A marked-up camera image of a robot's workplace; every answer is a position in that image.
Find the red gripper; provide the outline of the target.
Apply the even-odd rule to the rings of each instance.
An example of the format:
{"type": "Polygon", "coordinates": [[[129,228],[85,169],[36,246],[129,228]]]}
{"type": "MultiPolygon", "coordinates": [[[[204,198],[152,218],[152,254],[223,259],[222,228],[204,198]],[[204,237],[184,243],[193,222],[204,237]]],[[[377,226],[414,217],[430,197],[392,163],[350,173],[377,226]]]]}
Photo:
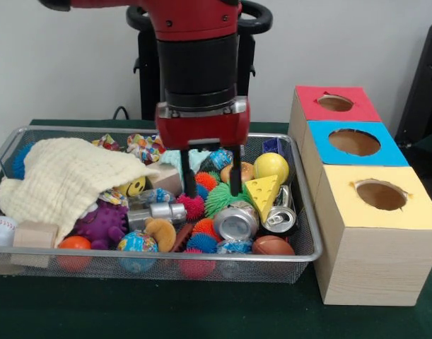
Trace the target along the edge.
{"type": "Polygon", "coordinates": [[[156,106],[155,123],[163,145],[168,149],[181,150],[186,196],[197,196],[188,149],[213,144],[232,147],[230,192],[232,196],[242,192],[240,145],[245,144],[250,127],[250,104],[246,97],[236,97],[225,107],[200,112],[179,111],[172,109],[167,102],[160,102],[156,106]]]}

